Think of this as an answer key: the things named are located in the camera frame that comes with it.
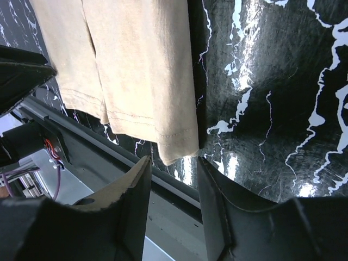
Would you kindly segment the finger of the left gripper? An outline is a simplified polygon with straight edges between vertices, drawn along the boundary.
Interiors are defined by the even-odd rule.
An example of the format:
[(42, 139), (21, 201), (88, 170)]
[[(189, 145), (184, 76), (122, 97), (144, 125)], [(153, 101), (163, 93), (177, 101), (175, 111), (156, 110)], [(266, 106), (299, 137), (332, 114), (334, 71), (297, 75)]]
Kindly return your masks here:
[(11, 112), (57, 75), (40, 53), (1, 46), (1, 114)]

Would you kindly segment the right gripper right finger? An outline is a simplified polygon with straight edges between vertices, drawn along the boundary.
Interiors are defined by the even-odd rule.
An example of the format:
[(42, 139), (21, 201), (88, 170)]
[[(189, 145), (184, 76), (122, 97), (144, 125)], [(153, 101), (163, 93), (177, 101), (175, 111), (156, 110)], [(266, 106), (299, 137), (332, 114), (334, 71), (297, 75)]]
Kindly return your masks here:
[(197, 160), (209, 260), (347, 260), (347, 198), (262, 198)]

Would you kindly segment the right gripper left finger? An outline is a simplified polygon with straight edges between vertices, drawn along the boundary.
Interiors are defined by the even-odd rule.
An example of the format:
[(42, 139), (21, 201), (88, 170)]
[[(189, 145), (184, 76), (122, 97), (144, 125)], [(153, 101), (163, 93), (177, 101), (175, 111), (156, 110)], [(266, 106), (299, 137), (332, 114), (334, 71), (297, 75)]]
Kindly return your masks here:
[(151, 159), (73, 205), (1, 199), (1, 260), (141, 260)]

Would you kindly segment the beige t shirt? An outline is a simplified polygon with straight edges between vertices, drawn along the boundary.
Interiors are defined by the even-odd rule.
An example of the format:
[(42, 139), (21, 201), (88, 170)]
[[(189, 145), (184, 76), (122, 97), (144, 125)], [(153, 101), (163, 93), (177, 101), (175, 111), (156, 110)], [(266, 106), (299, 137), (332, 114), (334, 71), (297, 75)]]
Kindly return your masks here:
[(63, 103), (155, 142), (165, 165), (198, 152), (187, 1), (31, 1)]

